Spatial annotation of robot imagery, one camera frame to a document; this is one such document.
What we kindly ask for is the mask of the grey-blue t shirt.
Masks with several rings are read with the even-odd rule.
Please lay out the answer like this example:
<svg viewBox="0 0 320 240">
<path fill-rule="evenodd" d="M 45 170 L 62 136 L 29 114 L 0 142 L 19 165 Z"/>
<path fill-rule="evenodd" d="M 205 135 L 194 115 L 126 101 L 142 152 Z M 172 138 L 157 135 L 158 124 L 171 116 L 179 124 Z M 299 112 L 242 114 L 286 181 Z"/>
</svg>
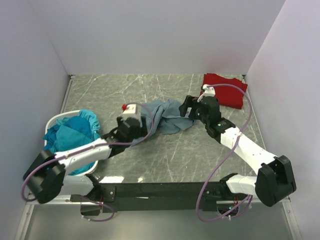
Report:
<svg viewBox="0 0 320 240">
<path fill-rule="evenodd" d="M 181 102 L 169 98 L 167 101 L 155 100 L 144 103 L 141 116 L 146 119 L 147 138 L 159 130 L 163 135 L 176 134 L 185 131 L 195 124 L 195 121 L 186 116 L 180 116 Z"/>
</svg>

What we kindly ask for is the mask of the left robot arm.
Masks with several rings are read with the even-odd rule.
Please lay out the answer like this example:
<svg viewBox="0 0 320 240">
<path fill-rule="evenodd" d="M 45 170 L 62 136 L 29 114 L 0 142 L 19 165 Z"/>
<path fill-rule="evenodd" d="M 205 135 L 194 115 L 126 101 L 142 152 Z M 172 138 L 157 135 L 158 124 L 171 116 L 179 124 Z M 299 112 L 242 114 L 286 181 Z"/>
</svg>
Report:
<svg viewBox="0 0 320 240">
<path fill-rule="evenodd" d="M 45 204 L 57 197 L 65 177 L 74 170 L 95 161 L 112 158 L 149 136 L 146 117 L 117 118 L 117 127 L 97 140 L 67 151 L 51 153 L 42 150 L 23 175 L 21 197 Z"/>
</svg>

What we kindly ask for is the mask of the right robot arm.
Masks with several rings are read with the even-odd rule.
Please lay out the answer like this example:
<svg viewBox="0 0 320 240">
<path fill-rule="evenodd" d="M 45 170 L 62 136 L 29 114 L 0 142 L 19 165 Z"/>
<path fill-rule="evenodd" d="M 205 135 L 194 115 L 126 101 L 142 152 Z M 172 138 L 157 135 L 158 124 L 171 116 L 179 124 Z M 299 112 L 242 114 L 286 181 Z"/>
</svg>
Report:
<svg viewBox="0 0 320 240">
<path fill-rule="evenodd" d="M 276 156 L 245 136 L 238 127 L 222 117 L 217 98 L 187 95 L 178 108 L 180 115 L 204 124 L 207 134 L 219 144 L 231 149 L 255 172 L 256 176 L 231 173 L 219 181 L 213 193 L 220 199 L 243 194 L 258 197 L 272 207 L 297 189 L 291 161 L 284 155 Z"/>
</svg>

